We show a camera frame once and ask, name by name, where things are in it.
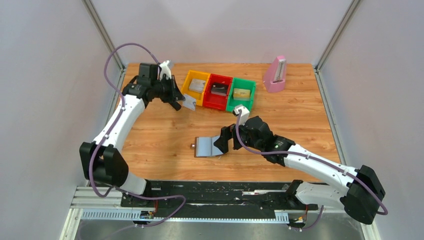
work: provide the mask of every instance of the orange wire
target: orange wire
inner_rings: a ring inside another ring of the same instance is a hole
[[[158,200],[154,202],[154,214],[158,211]]]
[[[301,217],[299,217],[299,218],[305,218],[305,221],[308,219],[308,205],[306,205],[306,208],[305,208],[305,214],[303,214]]]

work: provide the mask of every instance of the cable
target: cable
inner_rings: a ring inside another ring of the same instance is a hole
[[[308,220],[308,205],[306,204],[306,208],[305,208],[305,214],[303,214],[302,216],[300,216],[301,218],[305,218],[305,222]]]
[[[248,148],[242,141],[242,138],[240,137],[240,133],[239,133],[239,125],[240,125],[240,118],[242,116],[242,110],[238,110],[238,112],[240,113],[239,115],[237,115],[237,122],[235,123],[235,134],[237,135],[237,140],[240,142],[241,146],[243,146],[243,148],[245,148],[247,151],[253,153],[253,154],[259,154],[259,155],[273,155],[273,154],[292,154],[292,155],[298,155],[301,157],[309,157],[312,160],[315,160],[319,163],[322,163],[324,165],[327,165],[328,167],[337,170],[340,173],[343,173],[344,170],[341,169],[338,166],[335,166],[329,162],[326,162],[318,157],[315,156],[311,156],[311,155],[307,155],[307,154],[303,154],[300,152],[296,152],[296,151],[254,151],[250,148]],[[354,179],[355,181],[357,181],[369,194],[371,194],[371,196],[375,199],[375,201],[377,201],[378,205],[380,205],[380,207],[383,209],[383,212],[378,211],[377,214],[379,215],[387,215],[389,214],[389,211],[387,210],[386,206],[382,203],[382,201],[377,197],[377,195],[371,190],[370,187],[368,187],[361,179],[359,179],[358,177],[356,177],[355,175],[351,174],[350,172],[346,172],[346,175],[351,177],[352,179]]]
[[[141,45],[141,44],[138,44],[138,43],[135,43],[135,42],[129,42],[129,43],[124,43],[124,44],[122,44],[122,45],[119,45],[117,48],[115,48],[110,54],[109,54],[109,56],[107,57],[107,59],[106,59],[106,63],[104,64],[104,69],[103,69],[103,75],[104,75],[104,78],[106,79],[106,81],[107,81],[107,83],[115,90],[115,92],[117,92],[118,94],[119,94],[119,97],[120,97],[120,100],[121,100],[121,102],[122,102],[122,106],[125,106],[125,98],[124,98],[124,95],[122,94],[122,92],[111,82],[111,80],[109,80],[109,77],[108,77],[108,65],[109,65],[109,62],[111,61],[111,58],[115,55],[115,53],[119,50],[119,49],[121,49],[121,48],[123,48],[123,47],[126,47],[126,46],[138,46],[138,47],[140,47],[140,48],[142,48],[142,49],[144,49],[144,50],[146,50],[146,52],[148,52],[149,54],[150,54],[150,56],[153,58],[153,60],[157,63],[157,64],[159,64],[159,61],[158,61],[158,59],[153,55],[153,53],[151,53],[146,47],[144,47],[143,45]],[[111,131],[112,131],[112,129],[114,129],[114,127],[115,127],[115,125],[117,124],[117,122],[118,122],[118,120],[121,118],[121,115],[122,115],[122,113],[124,112],[124,109],[123,108],[121,108],[120,110],[119,110],[119,113],[118,113],[118,115],[116,116],[116,118],[115,118],[115,120],[112,122],[112,124],[110,125],[110,127],[109,127],[109,129],[107,129],[106,130],[106,133],[104,134],[104,136],[101,138],[101,140],[100,140],[100,142],[97,144],[97,146],[95,147],[95,149],[94,149],[94,152],[93,152],[93,154],[91,155],[91,158],[90,158],[90,164],[89,164],[89,167],[88,167],[88,177],[89,177],[89,180],[90,180],[90,184],[91,184],[91,186],[92,186],[92,188],[93,188],[93,191],[95,192],[95,194],[97,195],[97,196],[99,196],[99,197],[101,197],[101,198],[105,198],[108,194],[109,194],[109,192],[112,190],[112,188],[113,188],[113,186],[111,186],[107,191],[106,191],[106,193],[105,194],[101,194],[100,192],[99,192],[99,190],[97,189],[97,187],[96,187],[96,184],[95,184],[95,182],[94,182],[94,178],[93,178],[93,164],[94,164],[94,159],[95,159],[95,157],[96,157],[96,155],[97,155],[97,152],[99,152],[99,149],[100,149],[100,147],[102,146],[102,144],[105,142],[105,140],[107,139],[107,136],[111,133]]]
[[[112,58],[112,56],[119,50],[119,49],[121,49],[121,48],[123,48],[123,47],[125,47],[125,46],[138,46],[138,47],[140,47],[140,48],[142,48],[142,49],[144,49],[144,50],[146,50],[149,54],[150,54],[150,56],[153,58],[153,60],[157,63],[157,64],[159,64],[159,61],[158,61],[158,59],[147,49],[147,48],[145,48],[143,45],[141,45],[141,44],[138,44],[138,43],[134,43],[134,42],[129,42],[129,43],[125,43],[125,44],[122,44],[122,45],[119,45],[118,47],[116,47],[110,54],[109,54],[109,56],[107,57],[107,60],[106,60],[106,63],[104,64],[104,69],[103,69],[103,75],[104,75],[104,78],[106,79],[106,81],[107,81],[107,83],[119,94],[119,97],[120,97],[120,100],[121,100],[121,102],[122,102],[122,106],[125,106],[125,98],[124,98],[124,95],[122,94],[122,92],[109,80],[109,78],[108,78],[108,74],[107,74],[107,72],[108,72],[108,65],[109,65],[109,62],[110,62],[110,60],[111,60],[111,58]],[[104,136],[101,138],[101,140],[100,140],[100,142],[98,142],[97,143],[97,146],[96,146],[96,148],[94,149],[94,152],[92,153],[92,155],[91,155],[91,158],[90,158],[90,163],[89,163],[89,168],[88,168],[88,178],[89,178],[89,181],[90,181],[90,184],[91,184],[91,187],[92,187],[92,189],[93,189],[93,191],[95,192],[95,194],[97,195],[97,196],[99,196],[99,197],[101,197],[101,198],[105,198],[108,194],[109,194],[109,192],[113,189],[113,188],[115,188],[116,190],[118,190],[118,191],[121,191],[121,192],[123,192],[123,193],[126,193],[126,194],[128,194],[128,195],[131,195],[131,196],[133,196],[133,197],[136,197],[136,198],[139,198],[139,199],[143,199],[143,200],[166,200],[166,199],[175,199],[175,198],[181,198],[182,199],[182,203],[176,208],[176,210],[174,210],[169,216],[167,216],[167,217],[165,217],[164,219],[162,219],[162,220],[160,220],[160,221],[157,221],[157,222],[155,222],[155,223],[152,223],[152,224],[136,224],[135,226],[136,227],[142,227],[142,228],[144,228],[144,227],[153,227],[153,226],[157,226],[157,225],[159,225],[159,224],[161,224],[161,223],[163,223],[163,222],[165,222],[166,220],[168,220],[169,218],[171,218],[176,212],[178,212],[183,206],[184,206],[184,204],[186,203],[186,198],[183,196],[183,195],[171,195],[171,196],[162,196],[162,197],[144,197],[144,196],[140,196],[140,195],[137,195],[137,194],[135,194],[135,193],[132,193],[132,192],[127,192],[127,191],[125,191],[125,190],[123,190],[123,189],[120,189],[119,187],[116,187],[116,186],[111,186],[111,187],[109,187],[109,189],[106,191],[106,193],[105,194],[101,194],[100,192],[99,192],[99,190],[97,189],[97,187],[96,187],[96,183],[95,183],[95,181],[94,181],[94,178],[93,178],[93,164],[94,164],[94,160],[95,160],[95,158],[96,158],[96,156],[97,156],[97,153],[99,152],[99,149],[100,149],[100,147],[102,146],[102,144],[105,142],[105,140],[107,139],[107,137],[108,137],[108,135],[111,133],[111,131],[112,131],[112,129],[115,127],[115,125],[117,124],[117,122],[118,122],[118,120],[120,119],[120,117],[121,117],[121,115],[122,115],[122,113],[124,112],[124,108],[121,108],[120,110],[119,110],[119,113],[118,113],[118,115],[117,115],[117,117],[116,117],[116,119],[113,121],[113,123],[110,125],[110,127],[109,127],[109,129],[107,129],[106,130],[106,133],[104,134]],[[122,228],[122,229],[119,229],[118,231],[116,231],[116,232],[114,232],[114,233],[112,233],[112,234],[110,234],[109,236],[107,236],[106,238],[109,238],[110,236],[112,236],[112,235],[114,235],[114,234],[117,234],[117,233],[119,233],[119,232],[121,232],[121,231],[124,231],[124,230],[126,230],[126,229],[129,229],[130,227],[133,227],[133,225],[131,225],[131,226],[127,226],[127,227],[124,227],[124,228]]]
[[[289,229],[294,229],[294,230],[296,230],[296,231],[298,231],[298,232],[302,232],[302,231],[305,231],[305,230],[309,230],[309,229],[311,229],[311,228],[315,227],[315,225],[318,223],[318,221],[319,221],[319,220],[321,219],[321,217],[323,216],[323,212],[324,212],[324,206],[321,206],[321,209],[319,210],[318,217],[316,218],[316,220],[315,220],[315,221],[314,221],[314,222],[313,222],[310,226],[302,227],[302,228],[290,226],[290,227],[289,227]]]

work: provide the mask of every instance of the metal floor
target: metal floor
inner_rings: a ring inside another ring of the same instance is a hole
[[[308,213],[308,224],[318,214]],[[100,240],[132,225],[131,221],[84,220],[80,223],[81,240]],[[285,224],[164,222],[147,228],[131,228],[108,240],[363,240],[361,225],[345,213],[325,213],[310,230],[296,232]]]

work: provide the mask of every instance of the gray fabric piece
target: gray fabric piece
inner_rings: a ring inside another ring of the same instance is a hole
[[[200,136],[196,141],[196,153],[198,158],[215,157],[223,155],[223,152],[214,146],[214,142],[220,136]]]

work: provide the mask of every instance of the small object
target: small object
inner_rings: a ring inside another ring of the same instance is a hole
[[[303,217],[299,217],[294,223],[295,224],[300,224],[300,223],[303,223],[303,222],[304,222]]]
[[[196,98],[184,93],[185,100],[182,102],[182,106],[190,110],[196,111]]]
[[[205,84],[206,84],[206,81],[193,78],[191,80],[190,86],[188,86],[188,89],[190,91],[201,94],[203,92],[203,89],[205,88]]]
[[[234,100],[250,101],[251,91],[249,89],[234,88],[232,98]]]
[[[226,96],[228,91],[228,85],[223,83],[213,83],[212,88],[210,89],[211,94],[216,94],[219,96]]]
[[[286,85],[286,58],[277,56],[263,77],[263,84],[268,93],[277,93]]]

